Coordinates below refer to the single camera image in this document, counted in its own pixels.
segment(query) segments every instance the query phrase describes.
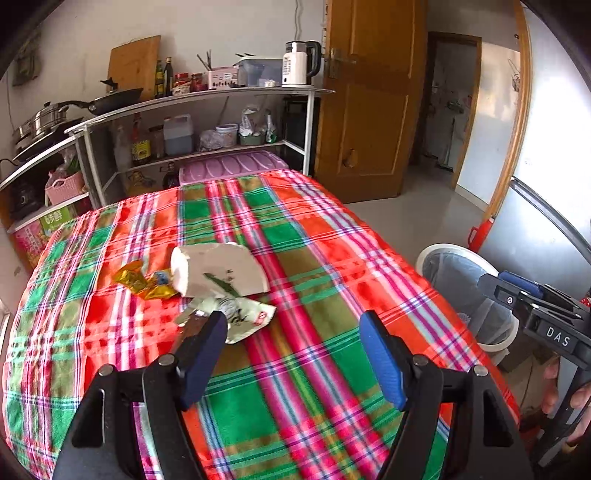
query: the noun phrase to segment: wooden door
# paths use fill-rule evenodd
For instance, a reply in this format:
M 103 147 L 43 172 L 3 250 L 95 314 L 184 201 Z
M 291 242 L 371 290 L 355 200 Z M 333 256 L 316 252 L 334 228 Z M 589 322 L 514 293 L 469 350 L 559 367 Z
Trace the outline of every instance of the wooden door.
M 427 52 L 425 0 L 329 0 L 316 178 L 343 202 L 398 196 Z

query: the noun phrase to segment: frying pan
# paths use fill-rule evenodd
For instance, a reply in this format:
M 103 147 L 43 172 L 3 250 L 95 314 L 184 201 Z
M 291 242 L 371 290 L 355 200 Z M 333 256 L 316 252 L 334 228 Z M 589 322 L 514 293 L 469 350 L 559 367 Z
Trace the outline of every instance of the frying pan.
M 103 115 L 104 113 L 109 113 L 113 110 L 118 110 L 119 108 L 124 108 L 137 103 L 139 96 L 144 90 L 143 88 L 133 88 L 130 90 L 121 90 L 118 92 L 117 83 L 114 82 L 112 78 L 109 80 L 101 80 L 100 82 L 109 85 L 112 88 L 110 94 L 92 100 L 91 102 L 68 100 L 66 102 L 60 102 L 58 105 L 76 105 L 79 108 L 88 109 L 88 111 L 94 115 Z

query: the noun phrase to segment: plastic jug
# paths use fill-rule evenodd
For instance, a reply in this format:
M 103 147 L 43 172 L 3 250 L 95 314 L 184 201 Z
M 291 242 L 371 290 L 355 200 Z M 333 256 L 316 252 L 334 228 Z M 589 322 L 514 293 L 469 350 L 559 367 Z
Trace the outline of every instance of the plastic jug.
M 193 120 L 188 113 L 164 121 L 164 149 L 167 155 L 193 152 Z

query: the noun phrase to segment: door lock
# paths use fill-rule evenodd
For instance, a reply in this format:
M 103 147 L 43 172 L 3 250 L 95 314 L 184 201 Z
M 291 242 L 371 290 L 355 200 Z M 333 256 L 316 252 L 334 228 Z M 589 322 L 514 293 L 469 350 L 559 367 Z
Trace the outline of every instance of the door lock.
M 329 78 L 339 78 L 339 64 L 348 63 L 350 65 L 356 65 L 357 60 L 350 57 L 343 57 L 343 53 L 340 48 L 331 48 L 329 56 Z

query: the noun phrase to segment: tiled floor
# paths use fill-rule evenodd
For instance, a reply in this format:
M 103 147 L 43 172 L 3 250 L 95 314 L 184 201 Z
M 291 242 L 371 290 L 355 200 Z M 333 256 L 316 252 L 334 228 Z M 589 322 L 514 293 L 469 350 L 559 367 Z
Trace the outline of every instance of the tiled floor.
M 482 211 L 449 187 L 451 175 L 435 167 L 411 166 L 399 197 L 347 207 L 414 265 L 429 245 L 465 247 L 470 229 L 482 221 Z

